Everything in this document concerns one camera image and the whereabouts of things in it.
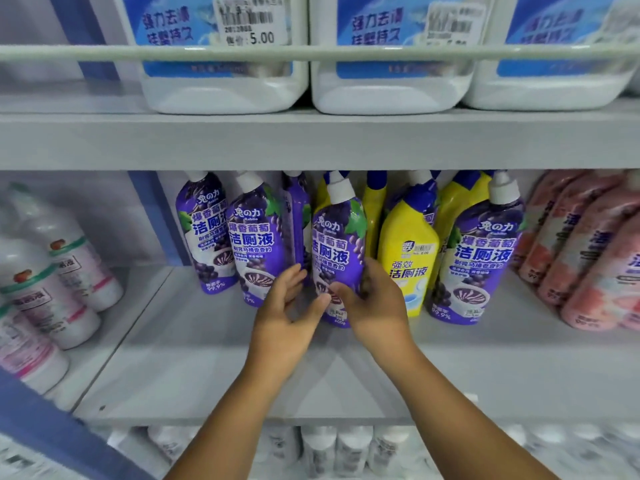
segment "store shelf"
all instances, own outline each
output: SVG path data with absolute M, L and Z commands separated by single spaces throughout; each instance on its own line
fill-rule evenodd
M 255 310 L 176 268 L 75 410 L 94 424 L 201 424 L 241 370 Z M 416 342 L 495 420 L 640 417 L 640 334 L 571 329 L 511 273 L 473 327 L 412 321 Z M 322 323 L 269 419 L 409 424 L 404 402 L 350 330 Z
M 114 269 L 116 277 L 125 287 L 124 296 L 116 305 L 100 314 L 102 325 L 91 339 L 66 351 L 71 360 L 69 371 L 45 395 L 47 399 L 65 411 L 75 407 L 160 289 L 171 269 L 164 266 Z
M 634 168 L 638 128 L 633 98 L 587 112 L 172 116 L 135 83 L 31 84 L 0 87 L 0 170 Z

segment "forearm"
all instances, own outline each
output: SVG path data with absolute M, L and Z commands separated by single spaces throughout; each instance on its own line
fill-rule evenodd
M 376 360 L 403 396 L 444 478 L 556 478 L 460 393 L 418 347 L 400 354 Z
M 279 385 L 240 373 L 165 480 L 245 480 Z

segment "shelf rail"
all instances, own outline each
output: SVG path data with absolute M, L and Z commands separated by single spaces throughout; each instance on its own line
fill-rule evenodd
M 451 61 L 460 59 L 624 59 L 640 58 L 640 43 L 593 45 L 475 45 L 426 46 L 317 46 L 261 47 L 146 47 L 138 45 L 0 45 L 0 61 Z

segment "hand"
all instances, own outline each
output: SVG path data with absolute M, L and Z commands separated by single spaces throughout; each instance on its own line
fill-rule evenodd
M 299 264 L 279 275 L 253 323 L 243 373 L 267 381 L 274 387 L 274 393 L 280 390 L 302 359 L 322 314 L 331 302 L 331 296 L 323 293 L 311 302 L 298 320 L 292 322 L 286 310 L 302 290 L 302 281 L 306 277 L 307 271 L 300 270 Z
M 417 347 L 409 330 L 402 291 L 378 261 L 367 257 L 365 265 L 360 286 L 363 298 L 339 282 L 329 288 L 342 300 L 358 340 L 382 365 L 398 352 Z

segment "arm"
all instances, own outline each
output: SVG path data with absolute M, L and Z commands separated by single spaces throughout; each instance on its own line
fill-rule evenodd
M 341 283 L 332 290 L 347 309 L 357 338 L 404 398 L 425 446 L 447 480 L 553 480 L 458 391 L 414 343 L 400 288 L 367 258 L 359 298 Z
M 262 423 L 331 301 L 328 294 L 320 295 L 299 320 L 288 318 L 285 307 L 306 275 L 296 265 L 274 282 L 256 314 L 243 370 L 165 480 L 247 478 Z

